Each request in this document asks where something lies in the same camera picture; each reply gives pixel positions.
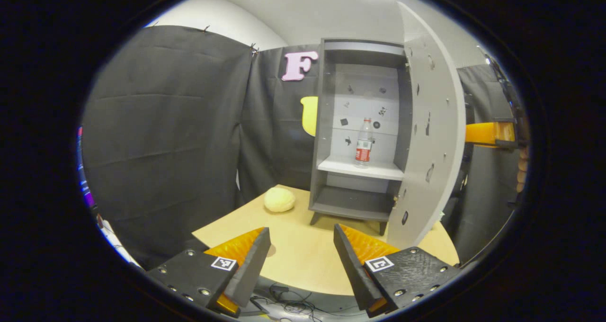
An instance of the cabinet leg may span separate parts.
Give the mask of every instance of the cabinet leg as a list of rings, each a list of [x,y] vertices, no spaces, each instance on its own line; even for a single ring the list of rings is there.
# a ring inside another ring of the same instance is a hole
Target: cabinet leg
[[[379,223],[379,234],[380,235],[385,234],[385,229],[387,229],[387,221],[385,221],[384,223]]]
[[[314,225],[320,219],[320,214],[318,212],[313,212],[312,221],[309,222],[309,225]]]

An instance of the cabinet shelf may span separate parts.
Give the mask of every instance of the cabinet shelf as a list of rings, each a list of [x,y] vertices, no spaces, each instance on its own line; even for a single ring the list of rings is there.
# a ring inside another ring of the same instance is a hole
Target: cabinet shelf
[[[345,156],[331,155],[318,165],[319,170],[332,171],[358,177],[399,180],[404,178],[404,173],[393,162],[376,162],[370,160],[367,168],[358,168],[354,159]]]
[[[346,218],[385,222],[389,220],[393,200],[385,193],[366,192],[325,186],[310,210]]]

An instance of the cabinet door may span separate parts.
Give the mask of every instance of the cabinet door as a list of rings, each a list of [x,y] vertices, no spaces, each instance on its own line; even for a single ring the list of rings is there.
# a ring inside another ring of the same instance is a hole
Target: cabinet door
[[[412,86],[410,149],[387,241],[416,246],[441,216],[452,193],[465,144],[465,103],[455,64],[435,32],[398,3]]]

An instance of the red bottle label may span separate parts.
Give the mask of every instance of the red bottle label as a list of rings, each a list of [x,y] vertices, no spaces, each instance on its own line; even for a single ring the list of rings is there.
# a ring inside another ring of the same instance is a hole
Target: red bottle label
[[[356,160],[358,161],[369,161],[370,160],[370,147],[372,147],[373,141],[359,139],[356,147]]]

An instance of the wooden table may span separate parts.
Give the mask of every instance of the wooden table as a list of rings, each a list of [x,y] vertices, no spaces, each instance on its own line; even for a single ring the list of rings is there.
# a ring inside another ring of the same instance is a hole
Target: wooden table
[[[315,225],[309,225],[313,212],[308,210],[309,192],[277,185],[291,190],[296,203],[292,210],[273,213],[263,204],[260,195],[238,208],[193,232],[209,247],[259,227],[269,227],[271,247],[260,275],[270,280],[299,289],[334,295],[353,295],[351,285],[333,243],[335,223],[341,223],[385,241],[379,235],[379,224],[354,219],[322,216]],[[459,262],[455,247],[440,222],[418,245],[443,262]]]

